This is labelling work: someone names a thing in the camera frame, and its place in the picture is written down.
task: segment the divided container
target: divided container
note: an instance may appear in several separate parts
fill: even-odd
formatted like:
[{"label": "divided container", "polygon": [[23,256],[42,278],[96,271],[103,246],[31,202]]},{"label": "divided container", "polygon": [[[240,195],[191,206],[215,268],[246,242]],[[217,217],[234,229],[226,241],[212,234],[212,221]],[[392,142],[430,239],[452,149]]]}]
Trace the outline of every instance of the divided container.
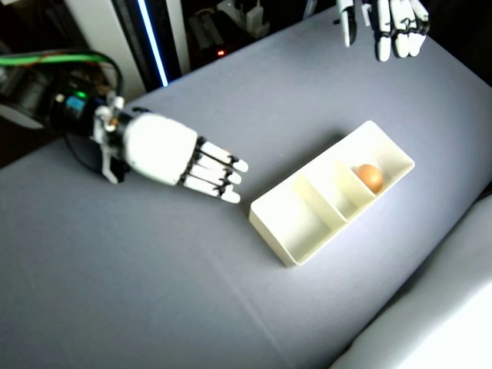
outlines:
[{"label": "divided container", "polygon": [[[373,193],[354,173],[381,169]],[[302,265],[415,166],[372,121],[317,156],[251,204],[249,221],[286,266]]]}]

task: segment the tabletop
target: tabletop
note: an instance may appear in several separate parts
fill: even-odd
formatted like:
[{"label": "tabletop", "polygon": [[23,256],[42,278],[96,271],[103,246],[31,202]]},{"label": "tabletop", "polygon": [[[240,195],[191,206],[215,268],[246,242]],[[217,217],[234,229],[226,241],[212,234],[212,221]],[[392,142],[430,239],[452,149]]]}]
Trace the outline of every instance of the tabletop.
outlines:
[{"label": "tabletop", "polygon": [[[322,368],[492,179],[492,90],[428,39],[385,63],[336,9],[134,101],[250,165],[241,205],[118,186],[57,141],[0,171],[2,367]],[[249,204],[367,120],[415,169],[306,265],[285,268]]]}]

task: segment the brown egg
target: brown egg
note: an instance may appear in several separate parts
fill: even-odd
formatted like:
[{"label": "brown egg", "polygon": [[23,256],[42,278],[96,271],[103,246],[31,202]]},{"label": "brown egg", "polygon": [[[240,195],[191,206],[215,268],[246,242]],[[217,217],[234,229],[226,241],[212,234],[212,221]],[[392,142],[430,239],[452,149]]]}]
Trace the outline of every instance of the brown egg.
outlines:
[{"label": "brown egg", "polygon": [[361,165],[355,171],[355,174],[370,188],[375,194],[378,193],[383,187],[384,179],[383,173],[374,167],[373,165],[364,164]]}]

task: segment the green cable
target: green cable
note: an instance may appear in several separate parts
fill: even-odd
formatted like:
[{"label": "green cable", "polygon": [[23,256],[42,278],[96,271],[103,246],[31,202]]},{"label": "green cable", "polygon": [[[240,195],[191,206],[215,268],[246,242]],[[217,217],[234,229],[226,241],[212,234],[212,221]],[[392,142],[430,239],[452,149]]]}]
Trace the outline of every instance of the green cable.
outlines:
[{"label": "green cable", "polygon": [[31,65],[47,63],[72,63],[72,62],[108,62],[108,59],[100,55],[39,55],[27,57],[0,56],[0,65]]}]

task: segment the green light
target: green light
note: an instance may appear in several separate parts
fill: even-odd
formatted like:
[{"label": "green light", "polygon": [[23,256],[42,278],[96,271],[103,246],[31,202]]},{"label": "green light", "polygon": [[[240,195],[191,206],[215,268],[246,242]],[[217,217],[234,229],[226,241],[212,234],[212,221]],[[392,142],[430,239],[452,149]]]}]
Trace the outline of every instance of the green light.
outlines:
[{"label": "green light", "polygon": [[87,94],[85,92],[82,92],[82,91],[77,91],[75,93],[75,96],[77,96],[78,98],[87,98]]}]

